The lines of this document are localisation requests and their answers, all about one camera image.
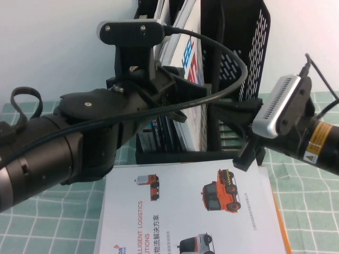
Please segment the white wall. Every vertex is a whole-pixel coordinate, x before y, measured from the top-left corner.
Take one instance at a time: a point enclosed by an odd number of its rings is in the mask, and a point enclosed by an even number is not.
[[[265,0],[271,14],[261,93],[280,76],[297,74],[309,53],[334,90],[339,90],[339,1]],[[314,69],[312,91],[328,91]]]
[[[115,47],[96,35],[101,21],[132,19],[137,0],[0,1],[0,109],[13,88],[44,101],[105,87]]]
[[[261,93],[280,76],[298,73],[304,54],[335,90],[339,59],[338,0],[265,0],[271,31]],[[114,76],[113,46],[96,37],[104,20],[133,17],[137,0],[0,1],[0,108],[17,86],[38,89],[43,100],[104,87]],[[313,91],[326,90],[311,71]]]

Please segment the black cable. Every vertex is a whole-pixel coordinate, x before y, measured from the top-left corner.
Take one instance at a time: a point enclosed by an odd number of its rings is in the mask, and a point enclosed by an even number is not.
[[[312,60],[311,60],[311,57],[309,56],[309,54],[306,54],[306,58],[307,58],[307,63],[301,69],[301,72],[299,73],[299,77],[301,77],[301,78],[306,78],[308,76],[309,69],[311,67]]]
[[[339,99],[339,97],[335,94],[335,92],[333,91],[333,89],[331,88],[331,86],[329,85],[329,83],[327,82],[326,78],[324,77],[324,75],[322,74],[322,72],[319,70],[318,66],[314,63],[314,61],[311,59],[311,57],[309,56],[309,54],[306,54],[306,58],[308,61],[311,62],[312,66],[315,68],[315,70],[317,71],[319,77],[323,80],[323,82],[325,83],[325,85],[327,86],[328,90],[331,92],[331,94],[334,96],[335,99]]]
[[[137,80],[136,81],[130,81],[128,83],[128,86],[131,87],[132,89],[134,89],[134,91],[139,94],[139,96],[142,98],[142,100],[144,102],[146,102],[150,106],[150,108],[161,107],[161,105],[159,103],[157,103],[156,101],[154,101],[151,97],[149,97],[148,94],[146,94],[141,89],[141,87],[136,84],[136,82],[137,82]],[[180,123],[184,123],[187,120],[187,116],[185,114],[181,113],[181,111],[170,112],[166,116],[169,117],[170,119],[177,121],[177,122],[180,122]]]
[[[328,111],[330,111],[334,106],[339,104],[339,99],[336,99],[334,102],[328,104],[317,116],[316,119],[321,119]]]
[[[14,153],[12,155],[10,155],[9,157],[7,157],[6,159],[0,161],[0,169],[6,167],[9,163],[11,163],[12,161],[20,158],[21,156],[25,155],[27,152],[45,144],[48,143],[54,139],[60,138],[60,137],[64,137],[66,135],[69,135],[71,133],[75,133],[75,132],[85,132],[85,131],[89,131],[89,130],[93,130],[93,129],[98,129],[98,128],[102,128],[105,126],[109,126],[109,125],[113,125],[113,124],[117,124],[119,122],[123,122],[123,121],[131,121],[131,120],[138,120],[138,119],[145,119],[148,117],[153,117],[153,116],[158,116],[158,115],[166,115],[170,112],[173,111],[179,111],[179,110],[183,110],[185,108],[190,108],[190,107],[195,107],[195,106],[199,106],[202,104],[208,104],[214,101],[217,101],[227,95],[229,95],[230,93],[234,92],[236,89],[240,88],[240,86],[243,84],[243,82],[246,80],[247,78],[247,67],[245,65],[245,63],[241,60],[241,58],[237,55],[235,55],[230,49],[226,48],[224,45],[213,41],[212,39],[198,34],[198,33],[194,33],[192,31],[187,31],[184,29],[177,29],[177,28],[172,28],[171,26],[164,26],[164,30],[166,32],[167,35],[171,35],[174,33],[183,33],[183,34],[187,34],[193,37],[196,37],[202,41],[204,41],[206,44],[209,44],[212,47],[216,47],[218,49],[220,49],[223,53],[228,54],[229,57],[238,64],[238,66],[241,69],[241,76],[239,77],[238,80],[236,80],[232,85],[230,85],[229,87],[225,88],[222,91],[219,91],[215,94],[211,94],[209,96],[206,96],[204,98],[200,98],[200,99],[195,99],[193,101],[190,102],[184,102],[184,103],[178,103],[175,105],[170,105],[170,106],[165,106],[165,107],[160,107],[160,108],[152,108],[151,110],[146,110],[143,112],[137,112],[137,113],[132,113],[132,114],[127,114],[127,115],[120,115],[120,116],[114,116],[114,117],[107,117],[104,119],[99,119],[99,120],[92,120],[92,121],[87,121],[87,122],[83,122],[83,123],[78,123],[75,125],[72,125],[71,127],[68,127],[66,129],[57,131],[55,133],[49,134],[45,137],[39,138],[38,140],[36,140],[35,142],[23,147],[22,149],[20,149],[19,152]]]

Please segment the screw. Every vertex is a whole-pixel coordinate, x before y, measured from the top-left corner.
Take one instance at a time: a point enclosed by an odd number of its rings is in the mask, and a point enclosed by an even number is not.
[[[112,89],[118,93],[123,93],[123,88],[117,85],[113,85]]]

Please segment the white vehicle image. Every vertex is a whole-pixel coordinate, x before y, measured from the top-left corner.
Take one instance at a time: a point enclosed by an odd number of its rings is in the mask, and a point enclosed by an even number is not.
[[[215,254],[212,237],[208,234],[182,240],[178,249],[180,254]]]

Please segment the robotic arm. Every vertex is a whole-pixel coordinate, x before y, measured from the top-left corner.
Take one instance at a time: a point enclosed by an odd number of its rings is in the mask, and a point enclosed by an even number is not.
[[[197,37],[227,53],[242,70],[239,80],[211,94],[209,85],[185,80],[183,69],[161,66],[154,60],[153,46],[174,33]],[[105,23],[99,37],[116,46],[116,78],[106,81],[107,89],[63,95],[54,113],[45,116],[40,116],[42,101],[35,89],[13,91],[11,103],[20,118],[15,126],[0,123],[0,212],[56,184],[102,179],[113,168],[117,149],[155,116],[183,122],[181,109],[217,102],[247,77],[245,64],[231,50],[156,20]],[[267,104],[257,107],[253,124],[246,124],[246,143],[235,166],[247,170],[256,151],[268,147],[339,174],[338,128],[315,119],[307,74],[285,77],[276,89]],[[17,94],[31,94],[40,101],[29,121],[14,100]],[[213,107],[226,118],[220,103]]]

